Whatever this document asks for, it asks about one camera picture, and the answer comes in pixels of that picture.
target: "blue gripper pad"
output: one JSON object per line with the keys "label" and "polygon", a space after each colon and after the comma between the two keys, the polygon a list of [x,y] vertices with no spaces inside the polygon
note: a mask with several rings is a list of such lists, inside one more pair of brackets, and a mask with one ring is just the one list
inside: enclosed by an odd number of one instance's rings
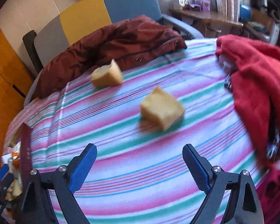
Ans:
{"label": "blue gripper pad", "polygon": [[182,158],[184,159],[184,162],[193,176],[193,179],[195,180],[199,190],[204,191],[205,194],[208,194],[208,192],[211,190],[210,176],[200,161],[202,160],[206,165],[208,163],[209,165],[207,165],[207,169],[210,167],[210,171],[212,167],[211,164],[205,157],[201,157],[191,144],[185,145],[182,149]]}
{"label": "blue gripper pad", "polygon": [[3,164],[0,168],[0,181],[4,178],[4,176],[8,173],[9,167],[7,164]]}
{"label": "blue gripper pad", "polygon": [[71,174],[71,180],[68,189],[72,194],[74,194],[75,191],[78,191],[82,187],[98,154],[95,145],[91,144],[91,147],[88,150],[86,150],[87,148],[88,146],[79,156],[82,157],[82,159]]}

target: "jacket zipper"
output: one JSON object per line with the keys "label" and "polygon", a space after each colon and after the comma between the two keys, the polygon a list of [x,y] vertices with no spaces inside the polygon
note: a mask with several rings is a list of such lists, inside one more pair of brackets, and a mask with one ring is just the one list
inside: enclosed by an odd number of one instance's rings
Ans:
{"label": "jacket zipper", "polygon": [[179,36],[178,36],[178,35],[173,35],[173,36],[171,36],[171,37],[169,37],[169,38],[163,40],[162,43],[160,43],[160,44],[158,44],[158,45],[155,45],[155,46],[152,47],[152,48],[149,48],[149,49],[146,49],[146,50],[142,50],[142,51],[139,51],[139,52],[128,53],[128,54],[126,54],[126,55],[123,55],[123,56],[121,56],[121,57],[116,58],[115,61],[120,60],[120,59],[122,59],[122,58],[124,58],[124,57],[126,57],[126,56],[136,55],[136,54],[140,54],[140,53],[152,51],[153,49],[155,49],[155,48],[161,46],[162,44],[164,44],[165,42],[167,42],[168,40],[171,40],[171,39],[176,38],[176,37],[179,37]]}

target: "striped bedsheet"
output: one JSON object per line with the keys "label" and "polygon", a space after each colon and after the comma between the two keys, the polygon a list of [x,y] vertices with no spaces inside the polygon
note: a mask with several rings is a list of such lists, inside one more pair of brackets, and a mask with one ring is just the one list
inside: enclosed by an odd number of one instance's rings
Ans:
{"label": "striped bedsheet", "polygon": [[[33,168],[53,171],[68,164],[88,143],[98,157],[75,198],[91,224],[189,223],[205,194],[182,159],[191,143],[225,171],[263,177],[232,94],[223,86],[215,39],[187,41],[188,49],[124,72],[121,86],[98,90],[85,73],[47,99],[36,99],[10,124],[6,145],[22,122],[33,128]],[[139,104],[155,86],[186,108],[184,120],[165,132],[141,119]],[[51,200],[66,223],[54,192]],[[226,192],[214,223],[219,223]]]}

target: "wooden wardrobe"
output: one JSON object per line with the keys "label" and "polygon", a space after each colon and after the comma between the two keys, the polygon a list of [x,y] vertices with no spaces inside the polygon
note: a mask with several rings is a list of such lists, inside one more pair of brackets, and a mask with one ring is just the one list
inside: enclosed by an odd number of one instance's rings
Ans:
{"label": "wooden wardrobe", "polygon": [[0,167],[7,128],[23,109],[25,95],[33,80],[0,29]]}

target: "red cloth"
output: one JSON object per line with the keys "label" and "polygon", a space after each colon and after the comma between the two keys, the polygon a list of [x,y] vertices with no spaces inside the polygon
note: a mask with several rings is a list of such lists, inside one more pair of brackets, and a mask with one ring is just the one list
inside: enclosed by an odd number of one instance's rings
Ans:
{"label": "red cloth", "polygon": [[280,136],[280,48],[261,41],[225,35],[217,39],[216,55],[220,54],[235,60],[238,71],[231,76],[234,107],[260,159],[271,167],[265,155],[270,100],[276,109]]}
{"label": "red cloth", "polygon": [[265,224],[280,223],[280,170],[270,170],[256,191]]}

